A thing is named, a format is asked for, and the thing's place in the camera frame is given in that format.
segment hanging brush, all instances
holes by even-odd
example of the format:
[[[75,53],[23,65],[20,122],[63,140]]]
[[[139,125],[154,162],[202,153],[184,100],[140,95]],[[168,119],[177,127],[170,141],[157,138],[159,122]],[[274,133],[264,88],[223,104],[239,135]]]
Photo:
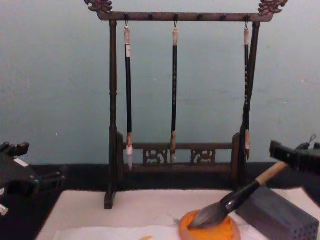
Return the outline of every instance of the hanging brush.
[[[178,29],[174,21],[173,29],[173,58],[172,58],[172,122],[170,140],[170,163],[176,160],[176,115],[177,115],[177,55],[178,55]]]
[[[243,121],[245,124],[245,155],[247,157],[247,160],[249,160],[250,157],[250,145],[251,145],[251,135],[250,135],[250,119],[249,119],[249,29],[248,29],[248,22],[245,23],[245,29],[244,29],[244,94],[245,94],[245,102],[244,102],[244,112],[243,112]]]
[[[131,44],[130,29],[128,20],[125,21],[124,27],[124,46],[125,46],[125,77],[126,77],[126,119],[127,119],[127,136],[126,136],[126,154],[128,155],[128,166],[130,171],[133,166],[134,147],[132,141],[132,104],[131,104]]]

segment large calligraphy brush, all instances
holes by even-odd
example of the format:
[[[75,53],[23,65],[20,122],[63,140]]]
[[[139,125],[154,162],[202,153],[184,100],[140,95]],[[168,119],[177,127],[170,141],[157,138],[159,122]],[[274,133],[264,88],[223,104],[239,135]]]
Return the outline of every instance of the large calligraphy brush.
[[[310,142],[299,145],[297,150],[307,150]],[[238,209],[260,186],[264,185],[271,178],[279,174],[288,165],[285,162],[278,162],[267,171],[258,176],[249,185],[235,190],[221,199],[219,202],[201,209],[188,226],[189,229],[205,229],[221,224],[228,214]]]

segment carved dragon head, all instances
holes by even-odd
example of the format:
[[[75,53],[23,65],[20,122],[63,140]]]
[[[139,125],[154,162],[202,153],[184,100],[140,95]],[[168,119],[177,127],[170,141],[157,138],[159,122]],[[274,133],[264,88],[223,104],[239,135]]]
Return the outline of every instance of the carved dragon head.
[[[91,4],[88,9],[92,12],[110,14],[112,11],[112,1],[110,0],[84,0],[84,2],[88,6]]]
[[[279,7],[284,7],[287,4],[288,0],[261,0],[259,4],[259,14],[265,16],[268,14],[278,14],[282,12],[282,9]]]

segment wooden brush handle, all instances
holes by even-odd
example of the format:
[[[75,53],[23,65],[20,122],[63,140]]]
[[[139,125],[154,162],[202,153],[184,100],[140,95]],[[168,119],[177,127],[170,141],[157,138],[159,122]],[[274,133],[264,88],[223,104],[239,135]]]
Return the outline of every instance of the wooden brush handle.
[[[265,184],[267,181],[272,179],[275,175],[280,173],[283,169],[285,169],[288,165],[282,161],[276,163],[272,167],[270,167],[267,171],[258,176],[255,180],[257,180],[260,185]]]

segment calligraphy brush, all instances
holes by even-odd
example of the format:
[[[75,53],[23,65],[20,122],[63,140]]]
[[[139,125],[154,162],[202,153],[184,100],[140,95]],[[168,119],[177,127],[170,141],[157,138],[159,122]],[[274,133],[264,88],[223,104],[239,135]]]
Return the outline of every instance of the calligraphy brush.
[[[251,145],[251,136],[250,136],[250,120],[249,120],[249,29],[248,22],[245,23],[244,29],[244,83],[245,83],[245,103],[243,111],[243,123],[245,124],[245,154],[247,159],[250,157],[250,145]]]
[[[128,166],[130,171],[133,166],[134,148],[132,141],[132,103],[131,103],[131,43],[130,29],[126,21],[124,27],[125,43],[125,78],[126,78],[126,116],[127,116],[127,136],[126,136],[126,154],[128,155]]]
[[[176,116],[177,116],[177,53],[178,53],[178,29],[177,23],[174,23],[173,30],[173,60],[172,60],[172,122],[171,122],[171,140],[170,140],[170,163],[173,164],[176,159]]]
[[[307,150],[314,139],[315,137],[312,136],[309,142],[300,144],[296,150]],[[264,185],[287,166],[285,162],[280,161],[258,176],[249,185],[235,190],[219,202],[201,209],[188,226],[188,229],[205,229],[220,225],[228,214],[238,209],[260,186]]]

